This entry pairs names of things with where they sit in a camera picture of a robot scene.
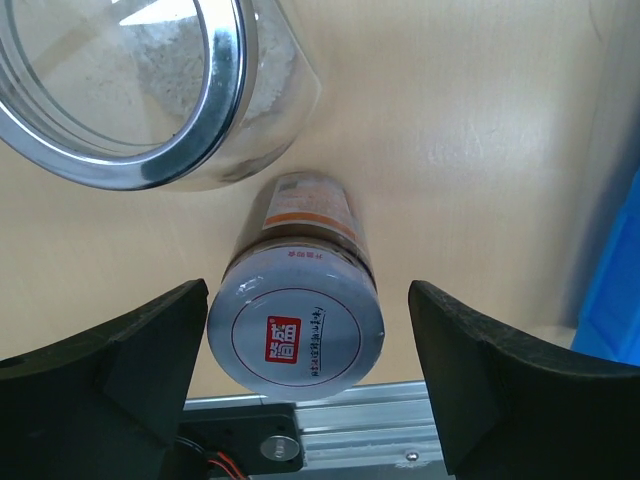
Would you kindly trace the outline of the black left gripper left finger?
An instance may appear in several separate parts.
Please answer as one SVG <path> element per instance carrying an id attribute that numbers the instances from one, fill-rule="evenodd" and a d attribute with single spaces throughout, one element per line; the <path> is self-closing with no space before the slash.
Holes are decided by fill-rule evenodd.
<path id="1" fill-rule="evenodd" d="M 4 479 L 156 479 L 178 431 L 207 318 L 191 280 L 1 363 Z"/>

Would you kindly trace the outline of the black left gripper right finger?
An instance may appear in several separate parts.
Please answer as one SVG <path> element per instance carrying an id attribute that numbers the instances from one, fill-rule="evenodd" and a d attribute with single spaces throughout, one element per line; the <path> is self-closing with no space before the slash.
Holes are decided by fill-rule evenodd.
<path id="1" fill-rule="evenodd" d="M 450 475 L 638 477 L 637 367 L 541 340 L 425 281 L 408 304 Z"/>

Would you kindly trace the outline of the white-lid spice jar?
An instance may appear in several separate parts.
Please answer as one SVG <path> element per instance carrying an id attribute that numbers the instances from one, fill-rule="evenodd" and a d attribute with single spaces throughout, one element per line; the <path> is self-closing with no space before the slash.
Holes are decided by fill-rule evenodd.
<path id="1" fill-rule="evenodd" d="M 365 235 L 344 186 L 315 171 L 256 196 L 207 322 L 218 365 L 278 400 L 336 395 L 380 357 L 383 315 Z"/>

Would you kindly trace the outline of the glass jar with powder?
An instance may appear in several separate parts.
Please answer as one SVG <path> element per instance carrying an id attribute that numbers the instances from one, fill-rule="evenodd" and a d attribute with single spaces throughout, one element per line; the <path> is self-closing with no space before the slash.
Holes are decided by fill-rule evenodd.
<path id="1" fill-rule="evenodd" d="M 1 137 L 111 191 L 209 190 L 295 141 L 320 81 L 277 1 L 5 1 Z"/>

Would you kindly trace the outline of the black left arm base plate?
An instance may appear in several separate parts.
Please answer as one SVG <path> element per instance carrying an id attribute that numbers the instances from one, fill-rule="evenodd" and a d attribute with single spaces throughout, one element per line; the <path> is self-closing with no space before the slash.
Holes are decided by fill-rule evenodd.
<path id="1" fill-rule="evenodd" d="M 162 479 L 249 479 L 297 472 L 304 450 L 294 406 L 186 408 Z"/>

